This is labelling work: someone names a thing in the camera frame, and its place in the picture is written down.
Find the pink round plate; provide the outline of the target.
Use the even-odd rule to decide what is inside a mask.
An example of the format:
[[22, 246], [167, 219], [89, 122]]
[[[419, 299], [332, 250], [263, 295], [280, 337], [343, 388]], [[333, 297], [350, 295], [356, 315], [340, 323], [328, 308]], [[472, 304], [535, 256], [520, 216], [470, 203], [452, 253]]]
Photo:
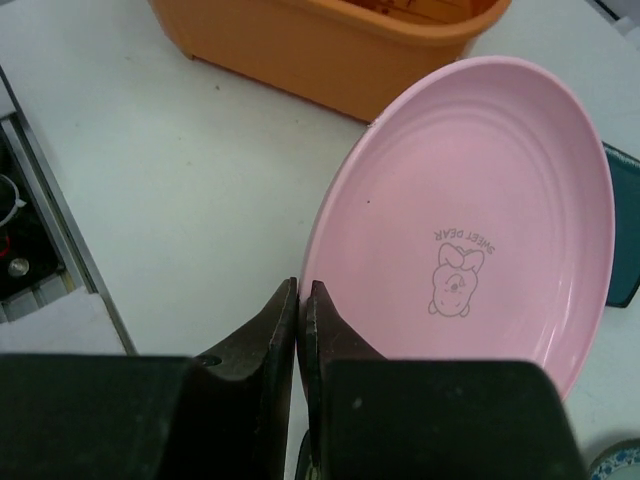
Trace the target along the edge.
[[351, 149], [309, 238], [322, 282], [389, 359], [522, 359], [561, 396], [602, 318], [615, 243], [611, 175], [556, 76], [461, 60], [397, 97]]

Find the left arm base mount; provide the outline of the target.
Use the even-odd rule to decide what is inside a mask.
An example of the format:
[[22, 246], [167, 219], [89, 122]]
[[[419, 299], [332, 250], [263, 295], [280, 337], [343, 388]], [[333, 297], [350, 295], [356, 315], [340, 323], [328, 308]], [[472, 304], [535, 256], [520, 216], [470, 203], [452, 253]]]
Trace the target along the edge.
[[1, 321], [15, 322], [69, 293], [50, 205], [17, 120], [1, 120]]

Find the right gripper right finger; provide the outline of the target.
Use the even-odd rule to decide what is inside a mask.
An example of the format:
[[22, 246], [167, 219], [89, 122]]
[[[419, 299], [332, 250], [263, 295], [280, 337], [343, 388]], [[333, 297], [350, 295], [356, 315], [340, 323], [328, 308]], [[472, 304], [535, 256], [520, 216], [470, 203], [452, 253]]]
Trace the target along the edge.
[[390, 360], [321, 282], [304, 308], [308, 479], [583, 479], [562, 400], [537, 365]]

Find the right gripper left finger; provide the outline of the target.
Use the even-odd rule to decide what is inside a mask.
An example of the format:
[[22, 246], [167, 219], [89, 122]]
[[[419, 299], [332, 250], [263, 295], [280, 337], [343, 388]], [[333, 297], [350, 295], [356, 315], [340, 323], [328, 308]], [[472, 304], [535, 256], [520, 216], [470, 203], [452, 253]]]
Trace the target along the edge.
[[194, 357], [5, 354], [5, 479], [280, 479], [298, 285]]

